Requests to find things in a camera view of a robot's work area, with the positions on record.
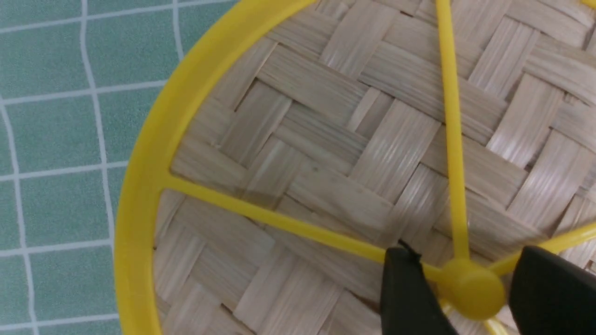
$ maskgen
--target woven basket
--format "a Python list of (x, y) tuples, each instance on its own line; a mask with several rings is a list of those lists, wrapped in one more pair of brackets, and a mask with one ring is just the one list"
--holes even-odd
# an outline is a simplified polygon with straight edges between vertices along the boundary
[[(594, 12), (453, 0), (470, 246), (486, 264), (596, 219)], [(432, 0), (320, 0), (220, 80), (171, 172), (386, 248), (452, 257)], [(166, 190), (166, 335), (380, 335), (382, 266)], [(596, 243), (562, 256), (593, 271)], [(485, 334), (456, 312), (461, 334)], [(498, 318), (514, 334), (505, 307)]]

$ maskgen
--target bamboo strip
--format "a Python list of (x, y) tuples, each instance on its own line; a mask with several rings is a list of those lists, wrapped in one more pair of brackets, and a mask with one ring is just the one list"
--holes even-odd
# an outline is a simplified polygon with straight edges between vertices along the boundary
[(596, 106), (596, 57), (542, 37), (524, 69)]
[[(438, 121), (445, 120), (439, 67), (403, 49), (381, 42), (359, 80)], [(465, 80), (460, 80), (460, 94), (464, 134), (486, 144), (504, 114), (506, 103)]]
[(437, 26), (437, 5), (435, 0), (422, 0), (414, 16)]
[(372, 138), (374, 132), (377, 131), (378, 126), (381, 124), (383, 118), (389, 111), (389, 108), (393, 104), (393, 97), (380, 92), (378, 98), (374, 101), (372, 106), (368, 109), (366, 115), (356, 128), (356, 133), (362, 135), (364, 138)]
[(176, 218), (194, 230), (211, 248), (240, 258), (255, 269), (275, 244), (268, 234), (247, 218), (194, 198), (182, 204)]
[(446, 179), (419, 165), (387, 216), (387, 228), (377, 244), (395, 246), (401, 238), (414, 249), (422, 250), (448, 199)]
[(316, 5), (316, 11), (332, 17), (336, 20), (342, 20), (350, 10), (350, 5), (344, 0), (321, 0)]
[(596, 153), (596, 108), (561, 104), (552, 128)]
[(234, 316), (255, 333), (260, 333), (275, 299), (297, 263), (298, 257), (294, 253), (276, 244), (242, 295)]
[(544, 233), (553, 232), (557, 218), (578, 190), (594, 157), (586, 148), (552, 131), (507, 212)]
[(381, 335), (379, 315), (344, 290), (319, 335)]
[(272, 39), (259, 39), (219, 80), (211, 97), (235, 110), (276, 45)]
[[(421, 163), (447, 176), (445, 127), (441, 127)], [(508, 206), (527, 178), (527, 172), (480, 144), (464, 137), (464, 173), (467, 187), (499, 204)]]
[(236, 194), (246, 169), (205, 143), (185, 137), (172, 162), (172, 172), (227, 194)]
[[(596, 203), (578, 196), (574, 196), (555, 231), (555, 236), (570, 232), (576, 228), (596, 221)], [(596, 253), (596, 241), (590, 241), (580, 246), (567, 249), (561, 257), (569, 262), (585, 268)]]
[(482, 322), (467, 319), (457, 311), (451, 312), (447, 318), (459, 335), (489, 335)]
[(245, 325), (238, 322), (225, 308), (219, 307), (205, 335), (253, 335)]
[[(278, 211), (314, 225), (338, 230), (334, 229), (337, 225), (328, 226), (330, 224), (328, 218), (313, 215), (304, 205), (288, 197), (282, 199)], [(382, 265), (274, 228), (265, 227), (265, 231), (292, 252), (307, 259), (336, 283), (360, 297), (378, 301), (381, 292)]]
[(273, 28), (267, 37), (306, 57), (318, 59), (339, 21), (312, 10), (301, 11)]
[(545, 142), (563, 94), (549, 83), (524, 75), (486, 148), (525, 168)]
[(357, 0), (337, 26), (319, 61), (357, 79), (398, 13), (372, 0)]
[(278, 46), (257, 77), (313, 110), (346, 125), (368, 88)]
[[(384, 41), (437, 66), (440, 65), (439, 31), (436, 25), (418, 18), (399, 15), (387, 32)], [(457, 53), (457, 73), (460, 77), (468, 78), (482, 55), (482, 49), (456, 36), (455, 52)]]
[(395, 101), (350, 178), (395, 203), (439, 126), (431, 117)]
[(178, 208), (184, 201), (186, 196), (180, 192), (172, 190), (163, 190), (159, 198), (159, 206), (157, 208), (157, 219), (155, 221), (155, 238), (153, 247), (157, 248), (159, 242), (168, 232), (170, 223), (174, 219)]
[(264, 208), (275, 208), (306, 157), (270, 137), (240, 183), (241, 198)]
[(190, 234), (182, 223), (175, 221), (170, 225), (153, 262), (155, 290), (166, 303), (174, 303), (204, 247), (205, 242)]
[(367, 139), (294, 103), (275, 131), (282, 141), (308, 157), (347, 175), (367, 146)]
[(539, 36), (539, 30), (504, 17), (468, 81), (488, 94), (506, 99)]
[(263, 335), (316, 334), (336, 305), (342, 288), (300, 260), (263, 323)]
[(350, 117), (350, 120), (346, 125), (347, 130), (355, 132), (356, 129), (358, 129), (358, 126), (362, 123), (362, 121), (368, 114), (368, 111), (371, 110), (373, 105), (377, 102), (380, 95), (381, 91), (379, 91), (378, 89), (372, 87), (368, 89), (367, 93), (364, 95), (362, 100), (360, 100), (360, 103), (356, 107), (356, 110)]
[[(470, 246), (481, 255), (495, 260), (518, 252), (525, 245), (547, 239), (535, 228), (521, 224), (503, 210), (491, 206), (473, 192), (466, 194), (470, 221)], [(451, 234), (449, 207), (445, 207), (435, 224), (440, 232)]]
[(453, 30), (464, 41), (486, 48), (512, 0), (454, 0)]
[(388, 7), (395, 8), (401, 12), (409, 15), (414, 15), (418, 7), (420, 6), (421, 0), (375, 0)]
[(204, 335), (220, 305), (217, 297), (192, 278), (186, 280), (163, 323), (166, 335)]
[(537, 0), (513, 0), (507, 16), (576, 48), (583, 46), (590, 29)]
[(422, 248), (422, 261), (443, 267), (453, 258), (453, 241), (436, 229), (431, 229)]
[(575, 0), (538, 0), (541, 3), (553, 7), (561, 13), (571, 16), (576, 21), (588, 28), (594, 26), (594, 10), (581, 1)]
[(234, 120), (235, 113), (212, 97), (205, 99), (198, 113), (190, 121), (186, 140), (204, 141), (210, 145), (217, 145)]
[(375, 239), (386, 228), (392, 204), (355, 181), (314, 162), (304, 162), (288, 195), (316, 212), (329, 213)]
[(596, 56), (596, 29), (592, 32), (589, 37), (588, 45), (586, 46), (586, 52)]
[(284, 94), (262, 82), (255, 82), (238, 107), (220, 150), (243, 167), (249, 167), (291, 103), (292, 100)]

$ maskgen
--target yellow rim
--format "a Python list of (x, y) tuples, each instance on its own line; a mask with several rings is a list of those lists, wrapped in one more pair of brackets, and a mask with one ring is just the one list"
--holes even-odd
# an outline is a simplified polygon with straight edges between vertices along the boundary
[[(219, 194), (176, 178), (169, 166), (180, 140), (221, 76), (259, 38), (315, 0), (243, 0), (225, 14), (178, 66), (151, 109), (126, 172), (116, 227), (114, 271), (120, 322), (125, 335), (161, 335), (153, 284), (153, 237), (159, 195), (177, 190), (294, 234), (382, 262), (384, 250)], [(469, 258), (455, 47), (449, 0), (437, 0), (448, 136), (449, 187), (455, 255)], [(596, 224), (547, 241), (560, 251), (596, 237)], [(493, 264), (513, 270), (519, 254)], [(424, 265), (428, 279), (440, 270)]]

